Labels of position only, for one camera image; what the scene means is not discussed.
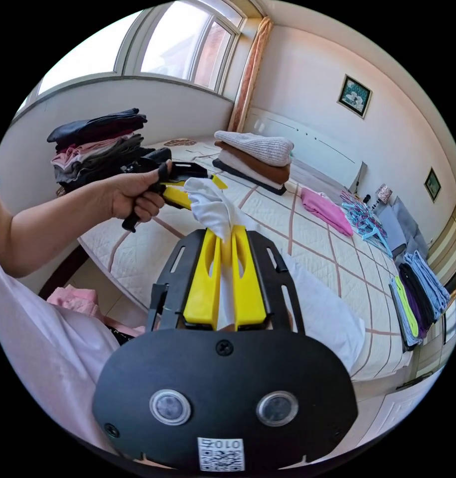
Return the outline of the person's left hand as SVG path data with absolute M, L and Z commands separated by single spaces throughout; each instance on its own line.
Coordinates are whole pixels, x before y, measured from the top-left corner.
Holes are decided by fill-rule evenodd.
M 160 192 L 159 174 L 171 171 L 171 160 L 158 169 L 144 173 L 123 173 L 108 180 L 109 210 L 112 218 L 124 220 L 130 214 L 137 216 L 137 222 L 147 223 L 156 217 L 165 205 Z

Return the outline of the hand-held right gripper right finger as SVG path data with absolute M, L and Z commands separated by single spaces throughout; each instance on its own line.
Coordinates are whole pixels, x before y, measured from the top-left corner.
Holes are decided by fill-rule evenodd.
M 171 179 L 166 181 L 161 181 L 162 185 L 172 186 L 172 187 L 183 187 L 189 179 L 201 179 L 207 180 L 215 184 L 220 190 L 227 189 L 228 186 L 216 175 L 208 175 L 207 177 L 182 177 L 181 179 Z

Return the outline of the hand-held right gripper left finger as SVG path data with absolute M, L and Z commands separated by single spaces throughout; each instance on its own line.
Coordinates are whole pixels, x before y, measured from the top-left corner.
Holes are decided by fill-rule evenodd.
M 191 210 L 191 200 L 189 195 L 181 189 L 165 186 L 162 197 L 166 205 L 177 209 Z

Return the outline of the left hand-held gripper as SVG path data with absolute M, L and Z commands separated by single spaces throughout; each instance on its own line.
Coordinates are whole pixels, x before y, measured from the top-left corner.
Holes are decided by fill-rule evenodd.
M 165 187 L 161 181 L 212 175 L 203 166 L 186 161 L 174 161 L 168 170 L 165 161 L 156 162 L 151 157 L 142 157 L 121 167 L 121 171 L 126 174 L 148 173 L 153 170 L 158 174 L 158 181 L 149 187 L 149 191 L 160 196 Z M 215 331 L 220 300 L 221 239 L 209 229 L 205 229 L 203 233 L 182 314 L 188 327 Z M 264 324 L 267 312 L 244 226 L 234 226 L 231 233 L 231 267 L 234 329 L 240 331 L 259 328 Z

